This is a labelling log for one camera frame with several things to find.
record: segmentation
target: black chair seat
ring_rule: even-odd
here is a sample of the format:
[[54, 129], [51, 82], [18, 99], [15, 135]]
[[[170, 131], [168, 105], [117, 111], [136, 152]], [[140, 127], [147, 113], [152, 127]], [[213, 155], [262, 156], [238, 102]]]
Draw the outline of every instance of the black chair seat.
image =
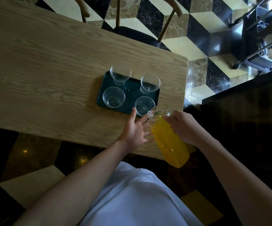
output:
[[157, 48], [160, 47], [160, 43], [158, 43], [158, 41], [154, 37], [148, 34], [145, 34], [143, 32], [128, 28], [128, 27], [124, 27], [124, 26], [115, 27], [113, 29], [113, 32], [128, 38], [131, 38], [133, 40], [137, 40], [145, 44], [152, 45]]

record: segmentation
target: pitcher of orange juice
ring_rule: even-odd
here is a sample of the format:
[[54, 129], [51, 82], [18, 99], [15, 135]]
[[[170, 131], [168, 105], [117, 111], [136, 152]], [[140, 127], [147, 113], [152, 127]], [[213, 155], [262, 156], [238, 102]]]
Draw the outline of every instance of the pitcher of orange juice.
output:
[[164, 105], [156, 106], [147, 114], [150, 119], [149, 126], [164, 159], [174, 167], [182, 167], [189, 159], [189, 153], [185, 143], [163, 119], [164, 115], [170, 115], [169, 108]]

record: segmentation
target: clothing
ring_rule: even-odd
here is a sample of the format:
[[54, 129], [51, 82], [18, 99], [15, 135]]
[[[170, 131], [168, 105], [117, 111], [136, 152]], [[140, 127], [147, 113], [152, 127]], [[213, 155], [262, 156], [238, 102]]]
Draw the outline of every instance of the clothing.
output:
[[80, 226], [203, 226], [156, 175], [121, 162]]

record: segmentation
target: forearm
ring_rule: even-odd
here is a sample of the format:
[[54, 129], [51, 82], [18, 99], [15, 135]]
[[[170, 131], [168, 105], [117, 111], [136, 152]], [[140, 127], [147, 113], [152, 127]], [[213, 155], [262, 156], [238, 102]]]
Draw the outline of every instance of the forearm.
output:
[[243, 225], [272, 225], [272, 190], [210, 134], [198, 148], [206, 156]]
[[76, 225], [123, 159], [127, 146], [115, 141], [47, 191], [15, 225]]

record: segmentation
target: table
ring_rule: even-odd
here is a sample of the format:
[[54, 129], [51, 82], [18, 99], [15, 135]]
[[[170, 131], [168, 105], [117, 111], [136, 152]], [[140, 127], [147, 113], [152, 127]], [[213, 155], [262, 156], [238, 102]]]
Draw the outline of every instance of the table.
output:
[[[116, 60], [156, 73], [159, 105], [183, 109], [186, 57], [19, 0], [0, 0], [0, 128], [105, 148], [128, 114], [97, 106]], [[163, 159], [157, 144], [134, 153]]]

